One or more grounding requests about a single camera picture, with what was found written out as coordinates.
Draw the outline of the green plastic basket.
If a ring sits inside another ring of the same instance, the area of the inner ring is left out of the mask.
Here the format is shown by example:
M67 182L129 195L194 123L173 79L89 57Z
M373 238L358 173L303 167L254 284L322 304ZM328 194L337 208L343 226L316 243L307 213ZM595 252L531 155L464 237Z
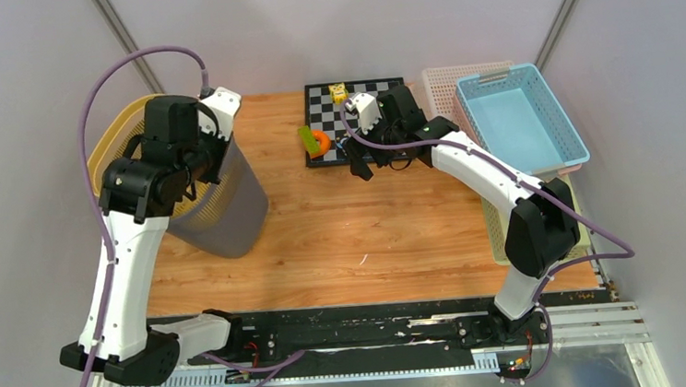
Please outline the green plastic basket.
M569 175L572 174L572 172L580 170L580 168L581 165L575 165L568 170L560 170L538 176L545 182L548 180L553 180L554 178L559 178L560 180L564 181L572 191L574 209L576 212L579 211L579 202L577 201L576 192L573 188ZM505 213L500 212L496 206L484 198L481 199L481 205L483 215L485 217L486 229L488 230L488 239L490 241L493 260L496 264L510 266L512 263L510 263L505 251L506 235L509 229L509 217ZM565 257L565 262L575 260L578 257L586 256L588 253L589 246L591 245L588 229L583 224L579 224L579 230L580 240L573 246L570 253Z

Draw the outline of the light blue plastic basket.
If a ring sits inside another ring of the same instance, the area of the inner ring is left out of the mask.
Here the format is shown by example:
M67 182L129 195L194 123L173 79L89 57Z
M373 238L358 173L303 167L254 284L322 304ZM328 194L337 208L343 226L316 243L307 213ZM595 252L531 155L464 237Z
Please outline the light blue plastic basket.
M528 173L585 164L589 151L535 64L456 81L455 98L478 144Z

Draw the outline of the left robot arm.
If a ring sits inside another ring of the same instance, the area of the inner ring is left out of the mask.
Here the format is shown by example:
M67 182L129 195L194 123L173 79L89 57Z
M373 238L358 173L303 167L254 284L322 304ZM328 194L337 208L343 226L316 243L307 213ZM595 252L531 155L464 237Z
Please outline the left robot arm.
M60 351L64 366L152 387L205 352L226 363L242 357L246 339L237 315L212 309L189 320L147 324L163 235L176 207L196 199L199 183L220 183L241 103L225 88L200 98L157 95L145 100L142 129L111 146L112 161L94 200L107 232L105 277L95 287L82 334Z

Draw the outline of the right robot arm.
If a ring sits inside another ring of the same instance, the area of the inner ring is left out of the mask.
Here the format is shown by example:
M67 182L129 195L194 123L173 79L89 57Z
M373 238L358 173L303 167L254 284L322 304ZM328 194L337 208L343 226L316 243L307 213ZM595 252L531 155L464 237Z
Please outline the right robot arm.
M350 116L358 120L341 140L353 175L371 179L366 156L382 168L403 155L450 175L507 214L504 251L511 266L488 309L484 333L503 345L518 341L548 272L581 239L568 184L508 166L442 115L427 119L406 85L377 96L354 94L339 104L338 112L343 123Z

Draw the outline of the pink plastic basket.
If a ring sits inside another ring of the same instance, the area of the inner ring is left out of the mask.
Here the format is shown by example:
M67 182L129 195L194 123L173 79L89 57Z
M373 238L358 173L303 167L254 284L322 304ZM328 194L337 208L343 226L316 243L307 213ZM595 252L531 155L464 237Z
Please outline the pink plastic basket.
M571 166L551 166L543 169L534 170L531 175L538 177L542 181L552 180L553 178L560 178L563 175L580 170L582 164L573 164Z

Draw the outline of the yellow slatted laundry bin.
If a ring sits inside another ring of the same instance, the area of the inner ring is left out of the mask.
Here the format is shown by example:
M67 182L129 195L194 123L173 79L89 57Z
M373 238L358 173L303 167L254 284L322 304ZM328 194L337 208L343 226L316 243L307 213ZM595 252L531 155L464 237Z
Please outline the yellow slatted laundry bin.
M189 152L201 133L198 105L193 97L157 95L120 114L90 157L103 214L128 215L138 225L196 199Z

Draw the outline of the large white plastic basket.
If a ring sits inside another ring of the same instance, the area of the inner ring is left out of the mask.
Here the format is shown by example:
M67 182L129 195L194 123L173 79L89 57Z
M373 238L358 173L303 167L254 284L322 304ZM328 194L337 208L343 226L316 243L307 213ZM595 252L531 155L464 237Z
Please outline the large white plastic basket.
M409 85L409 88L428 120L442 115L449 121L458 124L463 132L466 132L475 143L478 143L479 140L473 133L467 115L457 104L455 98L456 81L465 76L494 73L510 65L513 65L513 62L508 60L496 63L426 68L420 73L419 78Z

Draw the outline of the grey and yellow laundry bin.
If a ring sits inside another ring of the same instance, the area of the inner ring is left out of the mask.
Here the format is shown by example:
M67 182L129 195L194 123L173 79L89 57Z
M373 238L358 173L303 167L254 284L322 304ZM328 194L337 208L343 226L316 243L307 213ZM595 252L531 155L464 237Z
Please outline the grey and yellow laundry bin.
M218 184L200 183L197 202L171 219L168 232L208 254L240 258L256 244L269 208L268 196L232 139Z

